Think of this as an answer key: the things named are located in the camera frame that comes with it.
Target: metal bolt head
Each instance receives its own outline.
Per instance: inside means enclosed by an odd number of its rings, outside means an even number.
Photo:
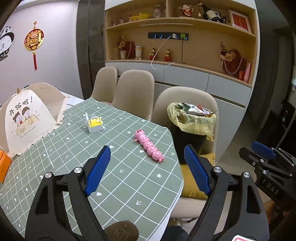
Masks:
[[[51,172],[48,172],[44,176],[45,176],[45,178],[50,178],[52,176],[52,173]]]
[[[222,171],[221,167],[214,167],[214,172],[220,173]]]
[[[77,167],[74,169],[75,173],[81,173],[82,172],[82,168],[81,167]]]
[[[248,172],[244,172],[244,177],[249,178],[251,175]]]

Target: panda wall clock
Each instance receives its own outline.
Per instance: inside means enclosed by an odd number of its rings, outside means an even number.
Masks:
[[[6,27],[1,32],[0,38],[0,61],[8,57],[9,48],[15,38],[13,32],[11,32],[11,27]]]
[[[33,30],[30,31],[24,42],[24,46],[26,50],[33,51],[33,59],[34,59],[34,67],[37,70],[37,62],[36,62],[36,49],[38,49],[44,40],[44,33],[41,29],[36,28],[37,22],[34,22]]]

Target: dark gray pillar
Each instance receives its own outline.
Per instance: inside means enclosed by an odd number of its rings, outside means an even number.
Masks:
[[[77,11],[76,47],[84,99],[90,97],[96,74],[104,63],[105,1],[80,0]]]

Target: food cover tent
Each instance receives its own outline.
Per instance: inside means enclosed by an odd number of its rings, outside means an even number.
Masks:
[[[0,149],[13,159],[59,128],[67,101],[47,83],[32,84],[14,94],[0,108]]]

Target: orange box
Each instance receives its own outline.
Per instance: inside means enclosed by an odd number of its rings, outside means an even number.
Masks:
[[[4,178],[7,174],[8,168],[11,164],[11,159],[8,157],[8,155],[0,150],[0,182],[4,182]]]

